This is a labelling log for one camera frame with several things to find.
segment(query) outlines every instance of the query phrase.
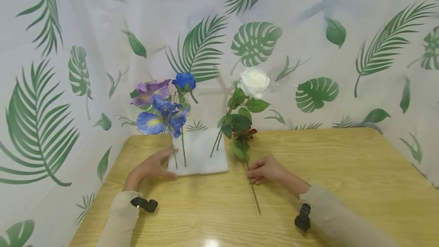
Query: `hand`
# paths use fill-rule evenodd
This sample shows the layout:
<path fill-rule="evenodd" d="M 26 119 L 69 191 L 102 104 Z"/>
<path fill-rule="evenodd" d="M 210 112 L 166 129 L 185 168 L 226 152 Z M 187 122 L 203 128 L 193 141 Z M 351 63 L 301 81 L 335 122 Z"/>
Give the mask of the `hand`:
<path fill-rule="evenodd" d="M 162 166 L 162 162 L 177 151 L 178 149 L 168 147 L 145 159 L 129 173 L 122 191 L 132 190 L 138 192 L 140 185 L 145 178 L 163 176 L 176 179 L 177 175 L 173 172 L 167 171 L 167 169 Z"/>

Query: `fabric backdrop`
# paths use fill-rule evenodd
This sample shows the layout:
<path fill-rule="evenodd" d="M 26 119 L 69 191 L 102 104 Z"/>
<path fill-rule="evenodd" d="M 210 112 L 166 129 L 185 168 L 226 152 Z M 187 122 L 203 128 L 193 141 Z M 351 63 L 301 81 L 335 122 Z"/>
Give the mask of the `fabric backdrop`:
<path fill-rule="evenodd" d="M 134 84 L 181 71 L 198 82 L 188 130 L 216 126 L 257 66 L 255 128 L 372 127 L 439 186 L 438 0 L 0 4 L 0 246 L 67 246 L 138 134 Z"/>

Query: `black wrist strap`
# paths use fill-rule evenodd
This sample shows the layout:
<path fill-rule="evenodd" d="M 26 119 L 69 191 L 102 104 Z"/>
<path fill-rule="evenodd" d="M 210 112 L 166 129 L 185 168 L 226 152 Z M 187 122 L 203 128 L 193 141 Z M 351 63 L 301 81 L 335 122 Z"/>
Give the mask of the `black wrist strap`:
<path fill-rule="evenodd" d="M 309 220 L 309 213 L 311 212 L 311 206 L 309 204 L 302 204 L 300 207 L 299 215 L 295 218 L 294 224 L 303 232 L 306 232 L 311 228 L 311 221 Z"/>
<path fill-rule="evenodd" d="M 145 211 L 147 211 L 148 213 L 154 213 L 155 209 L 157 208 L 157 206 L 159 205 L 159 203 L 153 199 L 151 199 L 150 201 L 147 201 L 144 198 L 141 197 L 135 197 L 131 200 L 131 204 L 134 207 L 137 208 L 142 208 Z"/>

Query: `blue rose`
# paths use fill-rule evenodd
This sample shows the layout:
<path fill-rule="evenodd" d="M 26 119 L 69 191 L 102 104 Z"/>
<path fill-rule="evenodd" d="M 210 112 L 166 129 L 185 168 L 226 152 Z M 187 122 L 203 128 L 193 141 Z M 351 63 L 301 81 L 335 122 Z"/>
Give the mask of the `blue rose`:
<path fill-rule="evenodd" d="M 179 90 L 191 92 L 195 88 L 196 80 L 191 73 L 178 73 L 172 84 Z"/>

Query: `white foam block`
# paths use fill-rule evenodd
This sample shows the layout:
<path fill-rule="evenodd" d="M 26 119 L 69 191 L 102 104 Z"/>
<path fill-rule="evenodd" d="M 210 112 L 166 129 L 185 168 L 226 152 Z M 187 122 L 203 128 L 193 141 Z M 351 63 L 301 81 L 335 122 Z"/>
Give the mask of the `white foam block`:
<path fill-rule="evenodd" d="M 203 131 L 184 131 L 184 148 L 186 151 L 186 167 L 184 166 L 183 144 L 181 137 L 174 139 L 174 147 L 178 148 L 176 152 L 177 166 L 174 155 L 169 157 L 168 171 L 174 172 L 179 176 L 185 175 L 210 175 L 226 173 L 229 171 L 227 162 L 226 147 L 224 136 L 219 143 L 219 149 L 214 149 L 212 157 L 210 153 L 215 143 L 220 129 L 211 128 Z"/>

